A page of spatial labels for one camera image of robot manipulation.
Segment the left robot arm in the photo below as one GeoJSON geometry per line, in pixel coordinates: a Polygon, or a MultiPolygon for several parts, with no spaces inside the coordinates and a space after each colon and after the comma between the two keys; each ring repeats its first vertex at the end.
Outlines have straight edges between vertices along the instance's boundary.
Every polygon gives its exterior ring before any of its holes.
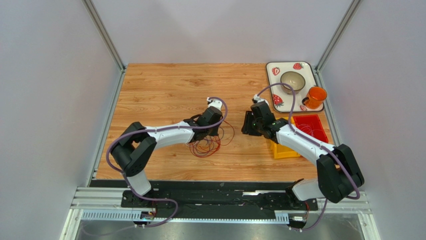
{"type": "Polygon", "coordinates": [[[114,169],[124,176],[136,194],[144,196],[152,189],[145,168],[155,150],[215,137],[222,121],[221,107],[210,105],[201,115],[172,125],[148,127],[134,122],[108,147],[107,163],[112,164],[112,157],[119,166],[114,169]]]}

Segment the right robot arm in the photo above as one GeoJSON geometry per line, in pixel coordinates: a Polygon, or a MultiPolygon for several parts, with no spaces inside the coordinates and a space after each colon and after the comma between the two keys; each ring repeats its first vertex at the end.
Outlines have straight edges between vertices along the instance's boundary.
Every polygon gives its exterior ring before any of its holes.
{"type": "Polygon", "coordinates": [[[360,198],[359,188],[365,180],[349,146],[320,141],[296,128],[289,120],[275,118],[267,102],[260,100],[254,101],[246,112],[242,132],[288,147],[316,167],[316,178],[300,179],[286,188],[292,202],[321,198],[339,203],[350,198],[352,193],[356,194],[355,199],[360,198]]]}

